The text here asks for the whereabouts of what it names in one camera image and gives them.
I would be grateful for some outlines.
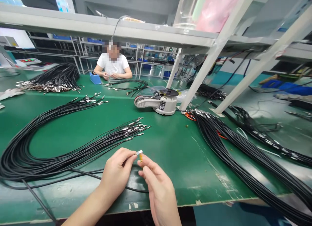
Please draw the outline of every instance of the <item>blue container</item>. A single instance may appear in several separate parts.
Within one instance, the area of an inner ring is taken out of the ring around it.
[[[279,89],[285,90],[285,92],[290,93],[290,94],[312,95],[312,87],[299,86],[297,84],[290,83],[290,82],[285,82],[283,85],[279,87]]]
[[[169,78],[169,77],[170,77],[170,74],[171,74],[171,71],[165,71],[165,72],[163,73],[163,77]]]
[[[98,39],[94,39],[94,38],[88,38],[87,40],[90,43],[101,43],[101,44],[103,43],[102,40],[98,40]]]
[[[94,83],[94,84],[100,84],[102,83],[101,82],[101,79],[100,79],[100,76],[99,75],[93,75],[92,72],[90,72],[90,79],[91,81]]]
[[[59,39],[59,40],[71,40],[70,36],[56,35],[56,34],[53,34],[53,38],[54,39]]]
[[[281,86],[284,82],[279,80],[269,80],[268,82],[264,83],[261,87],[262,88],[278,88]]]

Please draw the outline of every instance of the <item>white t-shirt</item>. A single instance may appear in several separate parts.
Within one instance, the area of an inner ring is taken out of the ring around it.
[[[103,53],[97,61],[97,64],[104,69],[109,75],[113,73],[123,74],[124,69],[129,67],[127,58],[124,55],[120,55],[115,61],[109,59],[107,53]]]

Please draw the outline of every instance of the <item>white shelf post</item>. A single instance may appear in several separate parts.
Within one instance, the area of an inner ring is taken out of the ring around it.
[[[294,24],[283,34],[283,36],[273,44],[265,53],[261,55],[260,61],[250,70],[246,77],[232,90],[232,92],[220,103],[215,113],[221,114],[256,78],[264,69],[272,65],[273,60],[283,53],[283,51],[298,36],[307,35],[308,26],[312,24],[312,5],[294,22]]]
[[[199,70],[188,93],[186,94],[186,97],[179,108],[180,110],[185,110],[188,104],[191,102],[199,86],[207,76],[209,70],[214,65],[215,60],[218,58],[227,40],[233,34],[236,26],[238,25],[239,21],[245,14],[246,10],[248,9],[252,1],[253,0],[238,0],[236,6],[234,7],[227,21],[225,22],[223,29],[221,30],[218,37],[215,39],[213,46],[207,52],[208,56],[204,61],[201,69]]]
[[[173,79],[175,78],[175,74],[176,74],[176,72],[179,69],[179,64],[180,64],[180,61],[181,61],[181,58],[182,58],[182,55],[180,55],[180,54],[181,54],[181,48],[179,48],[179,51],[178,51],[178,53],[176,55],[175,63],[173,64],[173,67],[172,67],[172,70],[171,70],[171,73],[170,73],[170,77],[169,77],[169,80],[167,82],[166,88],[168,88],[168,89],[171,87]]]

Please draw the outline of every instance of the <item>pink bag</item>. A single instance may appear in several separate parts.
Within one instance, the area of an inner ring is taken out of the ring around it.
[[[196,30],[219,33],[238,0],[205,0]]]

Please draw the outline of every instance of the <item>white cloth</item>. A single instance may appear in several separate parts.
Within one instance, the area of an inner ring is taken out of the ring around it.
[[[0,101],[6,98],[10,98],[15,95],[24,94],[25,92],[22,89],[14,88],[14,89],[7,89],[5,92],[0,92]]]
[[[120,55],[116,61],[110,60],[107,53],[103,53],[97,61],[97,64],[104,68],[104,71],[109,75],[113,73],[123,74],[125,73],[124,69],[129,67],[127,58],[124,55]]]

